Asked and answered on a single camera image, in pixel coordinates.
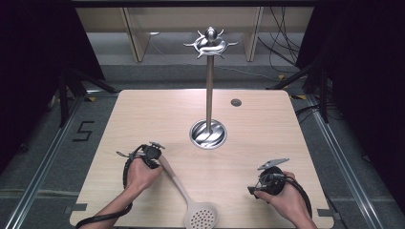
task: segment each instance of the gray carpet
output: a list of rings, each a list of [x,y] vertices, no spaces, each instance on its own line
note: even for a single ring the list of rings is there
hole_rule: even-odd
[[[232,66],[229,68],[234,70],[215,69],[214,88],[264,90],[279,82],[278,75],[280,72],[271,67]],[[102,66],[102,70],[105,73],[106,81],[118,89],[205,87],[205,66]],[[235,70],[262,75],[238,73]],[[284,67],[284,70],[294,71],[293,68],[288,67]],[[305,78],[298,80],[285,90],[289,94],[302,94],[301,87],[304,81]],[[89,84],[86,84],[86,87],[96,89]],[[81,104],[22,228],[73,228],[69,223],[70,215],[65,213],[65,210],[75,203],[116,100],[117,98],[114,96],[97,96],[95,101],[85,101]],[[291,102],[295,110],[309,105],[305,99],[291,99]],[[405,218],[403,214],[396,206],[373,166],[361,157],[361,147],[356,142],[350,128],[344,120],[340,120],[342,117],[338,111],[329,110],[329,115],[330,127],[333,129],[345,156],[357,173],[364,190],[372,199],[383,223],[387,228],[404,228]],[[56,104],[50,112],[44,114],[36,130],[32,133],[28,143],[30,150],[17,155],[0,176],[0,205],[2,206],[0,225],[7,221],[21,197],[22,191],[29,185],[36,168],[57,132],[59,120],[59,107]],[[367,223],[330,152],[327,141],[320,132],[314,115],[311,111],[307,111],[300,115],[299,120],[302,121],[301,128],[326,194],[332,200],[348,228],[367,228]],[[75,141],[75,139],[86,137],[86,135],[77,132],[83,121],[93,121],[93,123],[85,123],[83,126],[85,130],[91,130],[92,133],[88,141]],[[342,220],[336,220],[333,228],[345,227]]]

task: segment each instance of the round metal base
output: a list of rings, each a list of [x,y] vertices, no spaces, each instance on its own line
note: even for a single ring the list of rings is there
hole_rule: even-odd
[[[206,120],[196,122],[190,129],[190,139],[194,145],[205,150],[220,147],[226,140],[226,128],[217,121],[211,120],[211,132],[206,130]]]

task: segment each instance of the wrist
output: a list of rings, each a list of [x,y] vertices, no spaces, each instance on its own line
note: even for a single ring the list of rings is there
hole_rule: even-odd
[[[143,192],[143,189],[137,185],[128,185],[124,191],[122,191],[122,195],[129,199],[131,202],[134,201],[135,198],[137,198],[141,193]]]
[[[310,217],[307,216],[302,216],[300,218],[294,219],[292,221],[292,223],[294,224],[294,226],[297,229],[312,229],[312,228],[317,228],[315,223],[313,222],[313,220]]]

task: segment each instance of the spoon handle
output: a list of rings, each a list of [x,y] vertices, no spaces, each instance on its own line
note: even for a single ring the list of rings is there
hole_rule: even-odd
[[[160,162],[161,166],[163,166],[163,168],[167,172],[167,174],[169,174],[169,176],[173,179],[176,186],[180,190],[182,196],[184,197],[185,201],[187,203],[191,203],[192,200],[191,200],[190,196],[188,196],[184,187],[181,185],[180,180],[177,178],[175,172],[173,171],[172,167],[170,166],[169,162],[167,161],[166,157],[164,157],[164,155],[160,155],[159,162]]]

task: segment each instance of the controller strap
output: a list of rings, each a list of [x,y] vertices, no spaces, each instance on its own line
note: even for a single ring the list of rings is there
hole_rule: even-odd
[[[90,218],[86,218],[84,220],[81,220],[80,222],[77,223],[75,228],[78,229],[81,226],[83,226],[85,224],[89,224],[89,223],[94,223],[94,222],[99,222],[99,221],[104,221],[104,220],[109,220],[109,219],[115,219],[115,218],[122,217],[122,216],[126,215],[127,213],[129,213],[129,211],[131,211],[131,209],[132,209],[132,203],[130,203],[122,211],[112,213],[112,214],[102,215],[102,216],[90,217]]]
[[[129,166],[131,165],[131,163],[134,161],[135,159],[135,154],[137,153],[137,151],[140,150],[140,148],[144,148],[146,145],[140,145],[139,147],[137,147],[137,149],[131,153],[129,156],[124,155],[121,152],[117,152],[118,155],[120,156],[125,156],[128,157],[128,160],[125,163],[124,166],[124,171],[123,171],[123,185],[124,188],[126,187],[126,178],[128,175],[128,169]],[[109,220],[109,219],[115,219],[115,218],[119,218],[122,217],[124,215],[126,215],[127,213],[129,213],[129,211],[131,211],[132,209],[132,203],[130,203],[124,210],[116,212],[116,213],[112,213],[112,214],[107,214],[107,215],[102,215],[102,216],[95,216],[95,217],[90,217],[90,218],[86,218],[81,220],[80,222],[77,223],[77,225],[75,226],[76,229],[80,228],[81,226],[85,225],[85,224],[89,224],[89,223],[94,223],[94,222],[99,222],[99,221],[104,221],[104,220]]]
[[[310,204],[308,194],[304,191],[304,188],[293,177],[278,178],[291,184],[301,194],[304,199],[305,205],[307,206],[309,216],[312,218],[312,206]]]

